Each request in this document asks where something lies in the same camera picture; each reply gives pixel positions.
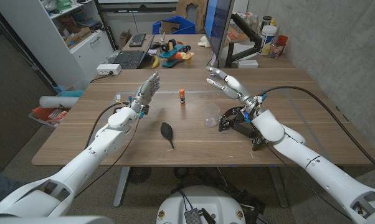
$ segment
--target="white cylinder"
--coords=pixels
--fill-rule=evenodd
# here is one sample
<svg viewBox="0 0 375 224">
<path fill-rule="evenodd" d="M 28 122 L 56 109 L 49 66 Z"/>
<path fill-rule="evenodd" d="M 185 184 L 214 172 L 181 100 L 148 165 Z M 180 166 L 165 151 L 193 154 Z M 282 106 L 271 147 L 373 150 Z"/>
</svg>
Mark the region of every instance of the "white cylinder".
<svg viewBox="0 0 375 224">
<path fill-rule="evenodd" d="M 42 96 L 39 98 L 39 105 L 42 108 L 71 108 L 79 97 L 64 96 Z"/>
<path fill-rule="evenodd" d="M 275 37 L 276 31 L 277 31 L 277 27 L 275 26 L 264 26 L 262 28 L 262 33 L 261 33 L 262 44 L 257 54 L 259 55 L 269 54 L 270 43 Z"/>
</svg>

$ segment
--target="computer monitor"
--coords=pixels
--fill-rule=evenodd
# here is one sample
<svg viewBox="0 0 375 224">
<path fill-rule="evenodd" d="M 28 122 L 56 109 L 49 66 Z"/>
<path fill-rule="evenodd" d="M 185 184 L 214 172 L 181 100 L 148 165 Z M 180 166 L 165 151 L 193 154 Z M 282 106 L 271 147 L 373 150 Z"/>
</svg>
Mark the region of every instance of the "computer monitor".
<svg viewBox="0 0 375 224">
<path fill-rule="evenodd" d="M 217 59 L 224 48 L 234 2 L 234 0 L 208 0 L 204 31 Z"/>
</svg>

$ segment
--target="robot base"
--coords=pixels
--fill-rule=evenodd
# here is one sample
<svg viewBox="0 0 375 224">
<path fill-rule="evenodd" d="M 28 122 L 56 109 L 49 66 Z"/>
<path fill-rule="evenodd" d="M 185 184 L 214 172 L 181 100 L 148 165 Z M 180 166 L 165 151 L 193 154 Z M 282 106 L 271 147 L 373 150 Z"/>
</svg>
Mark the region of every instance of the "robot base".
<svg viewBox="0 0 375 224">
<path fill-rule="evenodd" d="M 204 208 L 209 215 L 215 217 L 216 223 L 245 224 L 242 207 L 225 192 L 209 186 L 186 187 L 182 189 L 182 192 L 189 199 L 193 208 L 198 210 Z M 189 202 L 186 199 L 185 201 L 186 208 L 191 210 Z M 156 224 L 185 224 L 184 212 L 183 196 L 181 193 L 175 192 L 161 204 Z M 201 223 L 207 223 L 203 216 L 200 216 L 200 220 Z"/>
</svg>

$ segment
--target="blue bin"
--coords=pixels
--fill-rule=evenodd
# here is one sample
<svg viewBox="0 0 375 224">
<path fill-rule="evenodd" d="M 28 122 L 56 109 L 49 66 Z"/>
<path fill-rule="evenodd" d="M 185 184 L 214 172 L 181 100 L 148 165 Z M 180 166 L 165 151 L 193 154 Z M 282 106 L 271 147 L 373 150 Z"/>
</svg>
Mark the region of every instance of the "blue bin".
<svg viewBox="0 0 375 224">
<path fill-rule="evenodd" d="M 172 32 L 171 34 L 195 34 L 196 33 L 196 24 L 191 21 L 183 18 L 182 16 L 174 16 L 165 21 L 178 22 L 179 30 Z M 161 27 L 161 21 L 153 24 L 153 34 L 159 34 Z"/>
</svg>

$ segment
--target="robotic arm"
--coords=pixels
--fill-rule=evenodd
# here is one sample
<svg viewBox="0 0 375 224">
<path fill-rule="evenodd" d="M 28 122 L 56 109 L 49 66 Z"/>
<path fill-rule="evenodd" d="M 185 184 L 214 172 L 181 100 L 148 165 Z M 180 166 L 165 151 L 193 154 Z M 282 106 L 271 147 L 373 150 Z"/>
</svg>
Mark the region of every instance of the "robotic arm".
<svg viewBox="0 0 375 224">
<path fill-rule="evenodd" d="M 262 97 L 252 96 L 236 78 L 217 68 L 206 67 L 206 70 L 214 72 L 210 77 L 223 80 L 225 84 L 210 78 L 207 82 L 222 90 L 229 98 L 239 100 L 244 105 L 241 112 L 249 118 L 261 135 L 272 142 L 278 152 L 305 169 L 341 205 L 352 221 L 375 221 L 375 189 L 361 184 L 323 156 L 306 147 L 301 134 L 280 124 L 272 112 L 261 105 Z"/>
<path fill-rule="evenodd" d="M 65 215 L 82 185 L 99 164 L 124 145 L 134 123 L 159 89 L 154 73 L 136 91 L 127 107 L 111 115 L 108 124 L 99 129 L 95 140 L 58 173 L 24 185 L 0 202 L 0 214 L 22 218 Z"/>
</svg>

